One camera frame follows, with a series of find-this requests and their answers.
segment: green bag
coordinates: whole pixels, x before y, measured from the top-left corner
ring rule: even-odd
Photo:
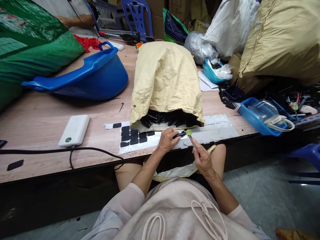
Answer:
[[[31,0],[0,0],[0,111],[21,82],[49,77],[84,52],[72,33]]]
[[[184,45],[189,34],[183,23],[163,8],[164,40]]]

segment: red object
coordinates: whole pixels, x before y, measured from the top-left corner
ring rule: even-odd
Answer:
[[[93,49],[99,49],[99,44],[101,42],[96,38],[83,38],[83,37],[78,37],[75,34],[74,34],[74,37],[78,40],[78,42],[81,44],[81,46],[83,46],[86,53],[90,52],[90,50],[89,50],[90,46]]]

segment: blue plastic basket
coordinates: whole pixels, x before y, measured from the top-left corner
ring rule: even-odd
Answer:
[[[208,66],[207,62],[205,61],[205,64],[203,64],[203,73],[206,75],[206,77],[210,80],[210,82],[214,84],[220,84],[225,82],[227,79],[220,79],[217,77],[217,75],[213,72],[210,66]]]
[[[247,108],[247,106],[252,106],[256,104],[259,100],[251,97],[243,102],[241,102],[241,107],[238,109],[238,113],[240,113],[261,135],[272,135],[275,137],[279,137],[283,132],[268,128],[263,122],[261,122],[255,115],[253,115]],[[264,105],[261,106],[265,111],[269,111],[267,107]],[[287,124],[283,123],[279,126],[280,128],[286,129]]]
[[[111,48],[102,50],[108,44]],[[91,100],[115,97],[128,84],[128,74],[117,52],[109,42],[99,44],[100,52],[84,59],[83,67],[59,77],[35,77],[22,82],[23,86],[38,92],[59,93]]]

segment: gray floor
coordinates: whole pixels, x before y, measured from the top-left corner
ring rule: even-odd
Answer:
[[[254,223],[272,238],[274,230],[297,229],[320,236],[320,191],[318,186],[289,184],[289,168],[315,171],[305,160],[268,159],[226,172],[224,182]],[[99,211],[61,221],[6,240],[78,240],[90,231]]]

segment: black cable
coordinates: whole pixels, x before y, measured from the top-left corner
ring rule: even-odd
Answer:
[[[78,16],[78,13],[77,13],[76,10],[73,8],[71,2],[69,2],[68,0],[67,0],[67,2],[68,2],[68,3],[70,4],[70,6],[72,7],[72,10],[73,10],[74,13],[76,14],[76,16],[79,18],[80,22],[81,22],[84,26],[86,26],[91,32],[93,32],[95,35],[97,35],[97,37],[98,37],[98,39],[99,39],[99,37],[101,37],[101,36],[99,36],[99,35],[96,34],[94,31],[92,31],[91,28],[88,27],[88,26],[80,19],[80,16]]]
[[[72,158],[72,153],[73,153],[73,150],[72,151],[70,151],[70,157],[69,157],[69,163],[70,163],[70,167],[71,167],[71,169],[73,170],[74,169],[74,167],[73,167],[73,165],[72,165],[72,161],[71,161],[71,158]]]
[[[0,155],[3,155],[3,154],[46,154],[46,153],[57,153],[57,152],[73,152],[73,151],[77,151],[77,150],[95,150],[95,151],[99,151],[99,152],[103,152],[105,154],[108,154],[112,157],[121,159],[122,160],[121,165],[115,170],[118,170],[124,164],[123,157],[119,157],[117,155],[109,153],[109,152],[102,150],[100,148],[92,148],[92,147],[65,148],[65,149],[53,149],[53,150],[18,150],[18,149],[5,150],[5,149],[0,149]]]

